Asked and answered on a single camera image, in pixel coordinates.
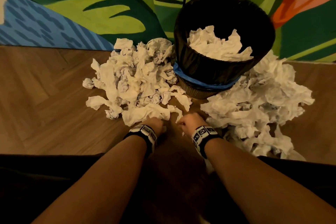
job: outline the person's right hand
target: person's right hand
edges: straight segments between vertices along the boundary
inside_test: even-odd
[[[178,126],[182,128],[185,135],[191,137],[196,128],[200,126],[208,126],[198,113],[189,113],[183,116],[178,122]]]

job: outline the crumpled tissue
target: crumpled tissue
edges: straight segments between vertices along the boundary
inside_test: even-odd
[[[230,90],[209,97],[201,110],[209,114],[210,126],[227,128],[224,137],[255,156],[272,151],[281,158],[304,160],[279,125],[301,115],[302,105],[314,99],[311,90],[294,82],[295,71],[284,61],[270,51]],[[277,124],[274,137],[270,123]]]
[[[105,110],[107,118],[117,119],[121,114],[128,126],[148,117],[169,120],[171,112],[178,113],[178,121],[182,111],[167,105],[171,96],[175,96],[189,111],[191,98],[183,95],[185,91],[180,86],[168,84],[177,82],[173,67],[167,61],[173,52],[169,40],[155,38],[135,47],[132,40],[118,38],[114,48],[120,52],[112,51],[106,63],[100,65],[93,59],[91,67],[96,71],[96,77],[83,81],[85,88],[105,90],[107,99],[89,97],[87,107],[98,110],[101,105],[106,105],[109,107]]]
[[[237,30],[233,30],[228,40],[220,39],[215,36],[214,26],[207,26],[191,30],[188,38],[189,46],[200,54],[209,58],[223,61],[245,61],[253,59],[252,48],[247,47],[241,53],[242,48],[240,36]]]

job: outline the trash can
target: trash can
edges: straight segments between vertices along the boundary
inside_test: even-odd
[[[191,30],[214,25],[215,35],[228,38],[233,29],[241,37],[243,51],[251,46],[253,59],[221,61],[188,46]],[[176,62],[183,73],[200,82],[227,85],[256,65],[272,48],[275,29],[268,15],[249,0],[192,0],[179,12],[174,28]]]

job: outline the wristband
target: wristband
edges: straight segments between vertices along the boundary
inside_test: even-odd
[[[151,153],[154,152],[157,136],[154,133],[154,130],[150,126],[147,126],[147,125],[135,126],[134,128],[131,128],[129,130],[126,136],[124,136],[124,139],[132,135],[142,137],[145,140],[146,145],[147,145],[145,158],[147,158]]]
[[[200,126],[196,128],[191,136],[198,153],[205,159],[207,156],[204,151],[205,144],[213,138],[219,138],[218,133],[210,126]]]

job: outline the person's left hand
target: person's left hand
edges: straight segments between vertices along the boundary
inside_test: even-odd
[[[147,125],[151,127],[157,137],[159,137],[163,133],[163,121],[159,118],[148,118],[147,120],[141,122],[139,125]]]

